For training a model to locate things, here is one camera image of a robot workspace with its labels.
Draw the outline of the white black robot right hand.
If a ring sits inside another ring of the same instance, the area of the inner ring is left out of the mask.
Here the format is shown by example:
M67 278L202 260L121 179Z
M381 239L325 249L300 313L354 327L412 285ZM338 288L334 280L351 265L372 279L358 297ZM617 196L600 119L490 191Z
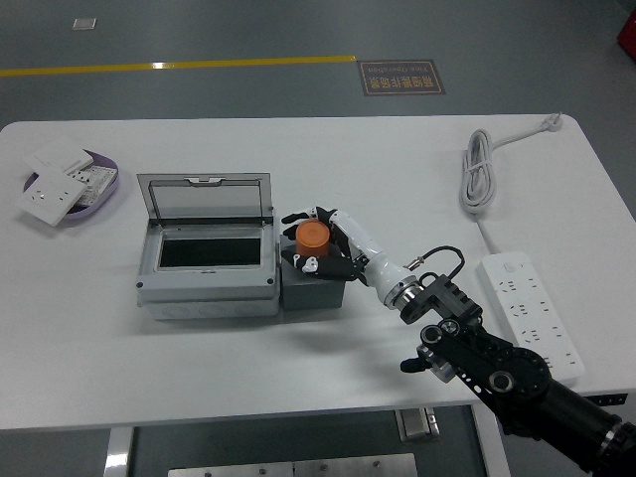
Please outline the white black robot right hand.
M299 239L302 222L316 220L329 230L329 242L340 251L338 256L317 256L284 250L282 258L303 273L320 279L355 281L376 289L379 300L389 309L415 284L415 277L405 267L392 263L379 243L362 226L342 210L314 206L281 219L287 225L283 235Z

